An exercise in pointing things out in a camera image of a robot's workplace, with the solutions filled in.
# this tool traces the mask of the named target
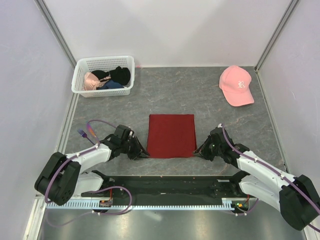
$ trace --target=fork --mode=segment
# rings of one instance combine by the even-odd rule
[[[91,141],[90,138],[88,138],[88,135],[86,134],[86,132],[83,131],[81,128],[78,129],[78,133],[79,133],[83,138],[88,139],[88,140],[90,141],[90,143],[92,143],[93,145],[95,145],[94,142]]]

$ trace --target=white logo on cap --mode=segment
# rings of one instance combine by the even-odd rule
[[[242,88],[245,87],[245,82],[244,81],[239,81],[238,85],[239,85],[238,89],[242,89]]]

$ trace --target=gray floor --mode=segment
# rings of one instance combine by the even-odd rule
[[[194,114],[196,141],[200,146],[219,123],[235,143],[253,150],[270,164],[284,169],[275,134],[253,67],[250,90],[254,104],[232,107],[219,88],[225,67],[137,68],[133,89],[128,96],[79,97],[66,153],[91,146],[77,129],[85,130],[90,119],[101,119],[131,127],[143,146],[147,146],[150,114]],[[103,123],[93,123],[99,138],[113,133]],[[197,157],[129,160],[122,155],[94,167],[106,175],[233,175],[237,169],[221,158],[213,162]]]
[[[47,209],[52,224],[88,210]],[[273,207],[259,202],[248,216],[214,210],[132,210],[119,216],[90,214],[54,228],[44,224],[38,240],[305,240]]]

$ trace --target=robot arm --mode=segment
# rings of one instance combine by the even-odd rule
[[[99,190],[103,183],[102,177],[94,172],[85,171],[120,154],[127,154],[132,160],[149,157],[134,132],[127,126],[119,125],[114,134],[108,135],[100,145],[96,144],[94,147],[67,155],[55,152],[36,180],[34,188],[45,195],[57,170],[68,159],[76,156],[61,169],[48,192],[48,198],[61,206],[73,195]]]
[[[310,203],[287,181],[298,186],[319,208],[319,195],[308,177],[296,177],[281,171],[246,146],[234,144],[221,125],[210,132],[204,144],[194,153],[210,161],[219,156],[226,163],[240,169],[233,176],[234,192],[254,196],[271,205],[293,228],[302,230],[318,216]]]

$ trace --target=gray mat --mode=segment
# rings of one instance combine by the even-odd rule
[[[249,147],[259,157],[284,170],[275,134],[253,67],[244,67],[252,76],[250,90],[254,104],[232,107],[219,88],[225,67],[137,68],[128,96],[79,97],[66,153],[89,148],[77,129],[101,119],[131,127],[147,147],[150,114],[194,114],[198,147],[219,123],[225,123],[234,143]],[[92,123],[100,139],[114,132],[103,123]],[[198,157],[129,160],[121,155],[93,169],[106,175],[233,175],[237,169],[217,157],[213,162]]]

